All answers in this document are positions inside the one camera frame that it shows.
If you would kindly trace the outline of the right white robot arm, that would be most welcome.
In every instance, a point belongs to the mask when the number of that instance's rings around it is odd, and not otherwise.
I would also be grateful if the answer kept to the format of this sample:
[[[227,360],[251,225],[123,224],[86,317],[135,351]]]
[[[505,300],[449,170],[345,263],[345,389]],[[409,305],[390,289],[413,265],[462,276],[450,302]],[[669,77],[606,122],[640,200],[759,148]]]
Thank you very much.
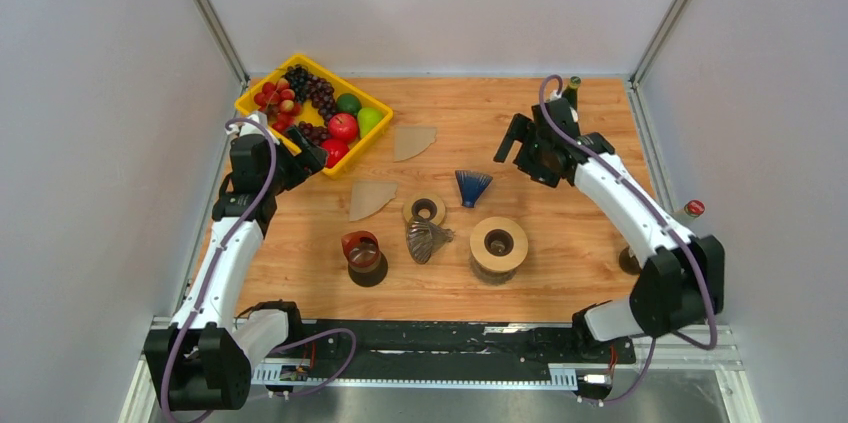
[[[606,138],[579,132],[563,99],[533,106],[530,116],[514,114],[495,161],[504,162],[513,148],[518,150],[514,164],[533,181],[551,188],[567,181],[594,202],[640,267],[627,297],[574,314],[570,336],[577,356],[596,360],[611,340],[679,335],[699,322],[710,331],[704,348],[716,345],[725,263],[716,237],[698,237],[668,214],[630,175]]]

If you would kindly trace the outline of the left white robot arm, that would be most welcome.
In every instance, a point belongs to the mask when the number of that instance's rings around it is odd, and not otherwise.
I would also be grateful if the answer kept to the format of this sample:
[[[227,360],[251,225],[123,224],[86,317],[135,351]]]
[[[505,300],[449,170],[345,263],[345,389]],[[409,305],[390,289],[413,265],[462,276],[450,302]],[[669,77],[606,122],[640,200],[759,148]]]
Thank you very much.
[[[277,209],[277,196],[320,172],[327,154],[295,126],[293,154],[259,124],[235,118],[231,171],[213,206],[210,241],[188,296],[164,328],[149,331],[143,352],[163,412],[237,410],[255,368],[274,349],[297,355],[306,342],[292,302],[262,303],[246,322],[235,309],[247,270]]]

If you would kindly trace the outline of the green lime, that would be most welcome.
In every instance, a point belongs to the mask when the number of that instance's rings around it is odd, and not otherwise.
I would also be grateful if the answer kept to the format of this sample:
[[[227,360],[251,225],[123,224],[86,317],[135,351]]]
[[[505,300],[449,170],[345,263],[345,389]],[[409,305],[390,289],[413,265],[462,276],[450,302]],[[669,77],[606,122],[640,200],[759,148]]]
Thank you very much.
[[[356,95],[344,93],[337,98],[336,108],[339,112],[347,113],[356,117],[362,109],[362,104]]]

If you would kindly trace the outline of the cola bottle red cap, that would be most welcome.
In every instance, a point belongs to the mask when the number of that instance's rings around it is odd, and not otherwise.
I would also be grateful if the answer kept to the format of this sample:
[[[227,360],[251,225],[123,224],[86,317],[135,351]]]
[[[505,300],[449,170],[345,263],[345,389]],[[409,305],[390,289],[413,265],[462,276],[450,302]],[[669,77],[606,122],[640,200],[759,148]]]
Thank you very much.
[[[690,200],[683,207],[670,213],[670,216],[679,224],[690,227],[705,211],[705,205],[697,199]],[[642,263],[633,248],[628,245],[621,250],[618,257],[620,268],[629,275],[638,275],[642,271]]]

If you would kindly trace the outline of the yellow plastic fruit tray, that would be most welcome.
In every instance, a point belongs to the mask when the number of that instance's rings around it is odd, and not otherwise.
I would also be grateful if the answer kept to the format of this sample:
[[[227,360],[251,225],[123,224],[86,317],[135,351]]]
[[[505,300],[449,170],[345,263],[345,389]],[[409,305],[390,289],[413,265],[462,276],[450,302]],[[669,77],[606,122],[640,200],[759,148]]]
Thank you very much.
[[[359,137],[357,140],[355,140],[351,144],[348,144],[350,151],[334,168],[326,168],[325,167],[325,169],[322,171],[322,173],[325,174],[325,176],[332,178],[332,179],[337,179],[345,171],[351,169],[353,167],[353,163],[356,161],[356,159],[358,157],[362,156],[368,148],[372,147],[374,145],[374,143],[376,142],[376,140],[379,138],[379,136],[382,135],[388,129],[389,122],[392,120],[392,118],[394,116],[393,110],[390,109],[388,106],[384,105],[383,103],[377,101],[376,99],[374,99],[370,95],[366,94],[362,90],[360,90],[360,89],[356,88],[355,86],[353,86],[352,84],[348,83],[347,81],[339,78],[337,75],[333,74],[332,72],[330,72],[326,68],[315,63],[314,61],[312,61],[311,59],[309,59],[308,57],[306,57],[302,54],[296,54],[296,55],[290,57],[285,63],[283,63],[283,65],[281,67],[274,70],[272,73],[270,73],[264,79],[262,79],[259,83],[254,85],[251,89],[246,91],[245,94],[243,94],[242,96],[239,97],[238,100],[236,100],[236,102],[235,102],[236,109],[241,114],[243,114],[245,116],[247,116],[250,113],[253,113],[255,111],[261,112],[259,110],[259,108],[257,107],[257,105],[253,102],[254,94],[259,90],[259,88],[261,87],[261,85],[263,83],[268,82],[268,81],[276,81],[278,78],[283,77],[284,73],[287,71],[287,68],[289,66],[295,66],[295,65],[303,65],[311,73],[313,73],[313,74],[315,74],[319,77],[323,77],[323,78],[327,79],[335,89],[336,100],[341,94],[351,93],[351,94],[356,95],[359,98],[359,100],[362,104],[362,108],[363,107],[373,107],[375,109],[378,109],[379,111],[381,111],[384,114],[382,121],[364,139],[361,139]],[[306,121],[306,122],[312,123],[313,125],[322,125],[322,126],[325,126],[327,128],[328,122],[324,122],[324,120],[318,115],[317,110],[314,109],[309,103],[302,104],[302,108],[303,108],[302,113],[296,119],[296,123],[294,125],[297,126],[297,124],[299,122]],[[285,134],[286,130],[283,133],[275,131],[274,129],[271,128],[271,123],[270,123],[269,120],[268,120],[268,126],[271,129],[271,133],[273,135],[275,135],[276,137],[278,137],[280,139],[281,143],[284,144],[289,150],[291,150],[295,154],[300,152],[300,150],[295,145],[293,145],[291,141],[289,141],[286,138],[286,134]]]

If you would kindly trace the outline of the red glass carafe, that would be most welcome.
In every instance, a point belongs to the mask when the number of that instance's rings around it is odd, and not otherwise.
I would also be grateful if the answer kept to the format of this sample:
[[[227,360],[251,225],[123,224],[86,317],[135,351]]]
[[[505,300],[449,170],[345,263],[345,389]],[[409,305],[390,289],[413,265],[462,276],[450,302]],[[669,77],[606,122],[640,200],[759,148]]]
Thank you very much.
[[[368,231],[355,231],[341,237],[343,255],[350,279],[360,287],[374,287],[388,274],[388,261],[378,239]]]

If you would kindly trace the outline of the green pear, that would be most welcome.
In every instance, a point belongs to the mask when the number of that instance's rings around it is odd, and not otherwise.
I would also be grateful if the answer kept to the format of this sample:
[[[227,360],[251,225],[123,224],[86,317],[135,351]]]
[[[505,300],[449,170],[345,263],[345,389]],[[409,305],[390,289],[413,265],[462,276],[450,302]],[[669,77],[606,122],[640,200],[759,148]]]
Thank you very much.
[[[373,107],[363,107],[357,113],[359,137],[364,139],[382,121],[384,114]]]

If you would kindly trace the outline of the clear glass ribbed dripper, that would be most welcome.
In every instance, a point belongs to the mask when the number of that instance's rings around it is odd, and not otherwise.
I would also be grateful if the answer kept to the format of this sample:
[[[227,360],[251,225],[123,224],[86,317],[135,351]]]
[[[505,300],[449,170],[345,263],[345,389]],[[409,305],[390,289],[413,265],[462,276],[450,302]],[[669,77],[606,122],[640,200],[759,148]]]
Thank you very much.
[[[407,223],[405,236],[413,261],[426,264],[436,251],[454,240],[455,233],[430,220],[413,217]]]

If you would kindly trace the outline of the glass server with wooden collar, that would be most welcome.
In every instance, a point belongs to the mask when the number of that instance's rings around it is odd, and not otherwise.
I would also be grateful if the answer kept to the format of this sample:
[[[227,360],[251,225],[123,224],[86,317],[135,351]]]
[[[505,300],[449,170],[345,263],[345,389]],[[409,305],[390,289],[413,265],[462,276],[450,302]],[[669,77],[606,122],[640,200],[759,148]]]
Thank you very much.
[[[501,285],[511,280],[525,262],[529,241],[517,222],[489,217],[474,226],[469,248],[474,275],[483,283]]]

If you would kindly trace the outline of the blue ribbed dripper cone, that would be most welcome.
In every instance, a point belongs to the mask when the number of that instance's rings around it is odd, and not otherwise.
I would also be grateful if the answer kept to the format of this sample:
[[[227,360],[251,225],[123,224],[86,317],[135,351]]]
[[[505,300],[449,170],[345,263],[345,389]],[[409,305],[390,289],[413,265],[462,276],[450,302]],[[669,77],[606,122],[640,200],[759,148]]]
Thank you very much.
[[[465,208],[474,208],[477,201],[493,181],[493,176],[487,173],[456,170],[455,178],[461,198],[461,205]]]

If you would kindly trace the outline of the red apple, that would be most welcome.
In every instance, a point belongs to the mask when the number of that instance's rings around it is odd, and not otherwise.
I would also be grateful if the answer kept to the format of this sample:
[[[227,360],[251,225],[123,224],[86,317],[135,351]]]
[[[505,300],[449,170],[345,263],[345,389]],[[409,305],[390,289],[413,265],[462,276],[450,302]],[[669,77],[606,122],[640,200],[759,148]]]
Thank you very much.
[[[337,113],[332,116],[327,129],[332,138],[351,144],[359,138],[359,125],[357,118],[348,113]]]
[[[350,151],[348,144],[337,138],[323,141],[321,148],[327,153],[326,168],[334,168]]]

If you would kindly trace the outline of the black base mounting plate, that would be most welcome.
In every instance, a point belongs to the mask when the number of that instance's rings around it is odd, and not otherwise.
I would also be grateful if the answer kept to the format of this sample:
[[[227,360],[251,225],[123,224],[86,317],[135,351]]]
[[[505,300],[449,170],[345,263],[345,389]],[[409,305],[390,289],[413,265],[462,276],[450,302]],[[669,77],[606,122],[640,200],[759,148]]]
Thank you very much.
[[[557,365],[636,361],[631,341],[585,343],[568,324],[318,319],[300,335],[317,339],[276,356],[308,383],[542,383]]]

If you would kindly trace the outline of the dark purple grape bunch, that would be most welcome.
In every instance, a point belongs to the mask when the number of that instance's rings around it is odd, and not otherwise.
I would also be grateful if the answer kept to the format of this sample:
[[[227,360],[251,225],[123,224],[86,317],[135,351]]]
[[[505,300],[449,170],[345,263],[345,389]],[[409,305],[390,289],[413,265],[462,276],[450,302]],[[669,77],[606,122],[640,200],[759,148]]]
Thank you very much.
[[[327,79],[311,73],[303,65],[289,66],[283,77],[294,91],[294,101],[309,103],[324,122],[338,113],[335,89]]]

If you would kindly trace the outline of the green glass bottle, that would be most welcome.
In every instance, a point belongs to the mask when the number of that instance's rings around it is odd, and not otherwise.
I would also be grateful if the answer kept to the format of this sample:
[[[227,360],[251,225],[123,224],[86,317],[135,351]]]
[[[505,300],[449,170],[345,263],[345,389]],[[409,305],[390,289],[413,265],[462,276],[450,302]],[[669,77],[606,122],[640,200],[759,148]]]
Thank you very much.
[[[562,92],[562,97],[574,111],[578,109],[578,90],[581,84],[582,79],[579,76],[571,76]]]

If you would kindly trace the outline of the brown paper filter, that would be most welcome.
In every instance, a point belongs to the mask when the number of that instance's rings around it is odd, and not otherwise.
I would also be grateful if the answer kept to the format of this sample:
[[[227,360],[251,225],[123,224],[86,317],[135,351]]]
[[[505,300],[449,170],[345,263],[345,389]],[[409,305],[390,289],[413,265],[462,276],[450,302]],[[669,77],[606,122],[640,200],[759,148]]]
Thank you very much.
[[[380,211],[396,197],[393,181],[356,180],[351,188],[349,221],[360,221]]]
[[[431,126],[397,126],[395,128],[393,161],[411,159],[428,149],[437,137]]]

